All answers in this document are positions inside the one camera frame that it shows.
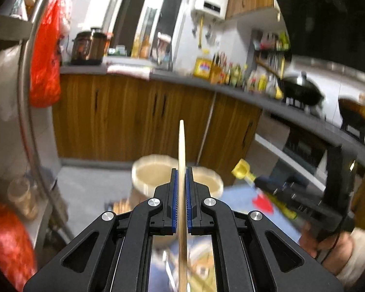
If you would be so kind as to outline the person's right hand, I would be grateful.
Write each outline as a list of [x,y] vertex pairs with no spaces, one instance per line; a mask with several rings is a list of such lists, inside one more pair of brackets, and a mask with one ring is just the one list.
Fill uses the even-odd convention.
[[327,250],[328,254],[322,264],[328,266],[333,264],[339,266],[346,264],[353,252],[353,239],[351,233],[341,232],[337,235],[329,236],[328,238],[318,241],[312,236],[311,225],[305,223],[299,239],[299,245],[308,252],[313,258],[316,258],[319,252]]

